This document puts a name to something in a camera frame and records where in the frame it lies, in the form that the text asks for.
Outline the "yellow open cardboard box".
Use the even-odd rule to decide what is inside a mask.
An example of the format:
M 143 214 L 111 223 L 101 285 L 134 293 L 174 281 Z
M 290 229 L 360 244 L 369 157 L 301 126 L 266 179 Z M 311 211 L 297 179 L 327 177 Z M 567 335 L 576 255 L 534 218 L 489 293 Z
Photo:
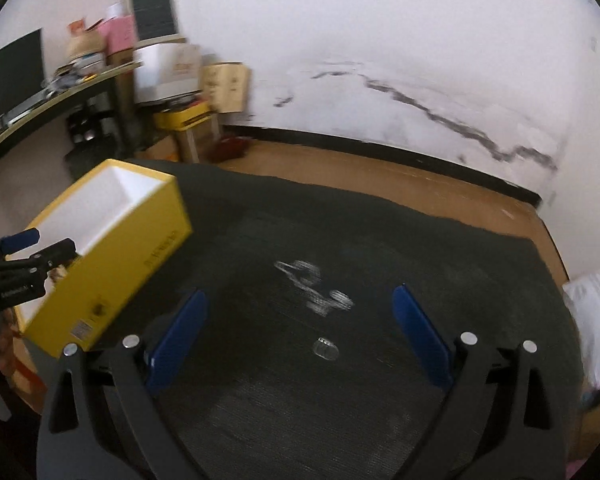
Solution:
M 26 258 L 70 238 L 78 256 L 43 297 L 15 308 L 24 339 L 57 358 L 69 342 L 97 339 L 193 232 L 176 177 L 108 159 L 67 188 L 31 223 L 40 240 Z

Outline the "black speaker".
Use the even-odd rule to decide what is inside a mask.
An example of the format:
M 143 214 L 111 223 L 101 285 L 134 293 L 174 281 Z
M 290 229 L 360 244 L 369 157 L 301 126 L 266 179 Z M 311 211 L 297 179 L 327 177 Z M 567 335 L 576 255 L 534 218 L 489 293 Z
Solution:
M 88 108 L 76 110 L 66 118 L 69 138 L 74 146 L 95 141 L 102 135 L 102 125 L 97 116 Z

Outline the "white printed plastic bag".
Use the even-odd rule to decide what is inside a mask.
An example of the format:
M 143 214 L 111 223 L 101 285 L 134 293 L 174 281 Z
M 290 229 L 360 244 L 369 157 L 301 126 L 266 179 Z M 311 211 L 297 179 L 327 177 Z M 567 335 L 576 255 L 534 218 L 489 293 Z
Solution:
M 566 283 L 562 292 L 577 324 L 586 380 L 600 390 L 600 270 Z

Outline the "black desk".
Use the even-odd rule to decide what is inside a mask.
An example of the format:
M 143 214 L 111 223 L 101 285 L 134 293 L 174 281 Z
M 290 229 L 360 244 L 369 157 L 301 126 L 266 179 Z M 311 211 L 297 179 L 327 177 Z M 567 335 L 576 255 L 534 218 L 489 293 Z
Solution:
M 109 110 L 106 110 L 105 115 L 114 118 L 119 132 L 124 136 L 126 128 L 120 110 L 116 82 L 119 77 L 132 74 L 140 66 L 142 66 L 141 62 L 127 62 L 108 68 L 89 81 L 78 84 L 35 107 L 26 116 L 0 132 L 0 160 L 39 128 L 73 107 L 103 93 L 106 94 L 109 102 Z

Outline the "black computer monitor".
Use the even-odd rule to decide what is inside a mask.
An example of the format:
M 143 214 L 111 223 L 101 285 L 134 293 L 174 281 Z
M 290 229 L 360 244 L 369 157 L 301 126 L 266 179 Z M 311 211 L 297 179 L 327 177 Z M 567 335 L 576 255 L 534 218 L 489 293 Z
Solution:
M 42 90 L 45 79 L 42 30 L 0 49 L 0 116 Z

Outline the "flat yellow box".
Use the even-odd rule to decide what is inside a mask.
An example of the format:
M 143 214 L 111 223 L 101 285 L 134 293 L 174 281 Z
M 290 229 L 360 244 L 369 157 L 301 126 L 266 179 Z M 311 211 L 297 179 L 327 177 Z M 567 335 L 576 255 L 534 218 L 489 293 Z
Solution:
M 155 126 L 160 130 L 182 131 L 212 113 L 208 101 L 197 100 L 187 105 L 160 110 L 152 115 Z

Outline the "dark red floor item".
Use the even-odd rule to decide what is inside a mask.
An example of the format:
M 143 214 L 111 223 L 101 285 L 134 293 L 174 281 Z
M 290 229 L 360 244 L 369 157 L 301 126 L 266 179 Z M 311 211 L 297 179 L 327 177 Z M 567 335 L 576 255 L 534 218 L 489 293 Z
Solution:
M 242 136 L 227 136 L 219 140 L 212 150 L 209 158 L 214 164 L 227 162 L 245 156 L 250 147 L 251 140 Z

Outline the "black patterned tablecloth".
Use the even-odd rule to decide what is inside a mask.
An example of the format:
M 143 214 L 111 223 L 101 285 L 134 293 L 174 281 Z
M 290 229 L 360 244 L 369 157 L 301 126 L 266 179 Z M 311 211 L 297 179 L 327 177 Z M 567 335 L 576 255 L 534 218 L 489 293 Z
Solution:
M 392 314 L 401 285 L 446 344 L 536 343 L 567 466 L 578 335 L 530 240 L 333 188 L 131 164 L 176 177 L 193 232 L 85 351 L 204 292 L 207 321 L 154 401 L 205 479 L 399 479 L 444 398 Z

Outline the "white paper shopping bag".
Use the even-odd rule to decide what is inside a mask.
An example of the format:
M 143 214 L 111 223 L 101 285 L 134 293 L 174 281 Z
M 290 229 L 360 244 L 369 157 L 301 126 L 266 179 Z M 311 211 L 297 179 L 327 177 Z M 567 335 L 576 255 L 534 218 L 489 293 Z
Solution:
M 200 90 L 202 56 L 196 44 L 152 44 L 133 53 L 134 102 L 151 104 Z

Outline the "straw hat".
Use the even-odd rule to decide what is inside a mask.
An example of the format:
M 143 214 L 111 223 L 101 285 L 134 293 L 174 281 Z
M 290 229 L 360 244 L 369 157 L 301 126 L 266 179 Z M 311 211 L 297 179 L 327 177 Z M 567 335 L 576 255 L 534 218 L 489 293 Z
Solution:
M 104 52 L 106 41 L 97 29 L 84 30 L 69 39 L 66 57 L 69 62 L 87 55 Z

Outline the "pink box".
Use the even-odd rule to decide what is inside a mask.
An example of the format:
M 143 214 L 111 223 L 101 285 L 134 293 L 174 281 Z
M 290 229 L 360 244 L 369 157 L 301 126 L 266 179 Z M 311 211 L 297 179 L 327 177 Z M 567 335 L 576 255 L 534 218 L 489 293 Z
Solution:
M 107 56 L 132 49 L 136 44 L 135 22 L 132 15 L 102 21 L 97 26 L 97 30 L 105 40 Z

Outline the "brown paper shopping bag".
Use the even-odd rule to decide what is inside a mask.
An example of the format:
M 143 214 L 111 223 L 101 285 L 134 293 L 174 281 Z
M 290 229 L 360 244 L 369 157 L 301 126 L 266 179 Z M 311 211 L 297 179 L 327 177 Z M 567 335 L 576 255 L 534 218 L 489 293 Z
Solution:
M 214 63 L 202 70 L 202 93 L 220 114 L 245 110 L 251 70 L 242 63 Z

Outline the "framed blackboard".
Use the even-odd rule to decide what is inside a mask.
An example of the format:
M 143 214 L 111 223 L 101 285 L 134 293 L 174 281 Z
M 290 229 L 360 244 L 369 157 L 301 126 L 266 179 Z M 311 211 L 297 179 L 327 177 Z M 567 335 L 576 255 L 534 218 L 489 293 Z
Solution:
M 180 32 L 174 0 L 123 0 L 133 17 L 135 47 L 162 42 L 184 42 Z

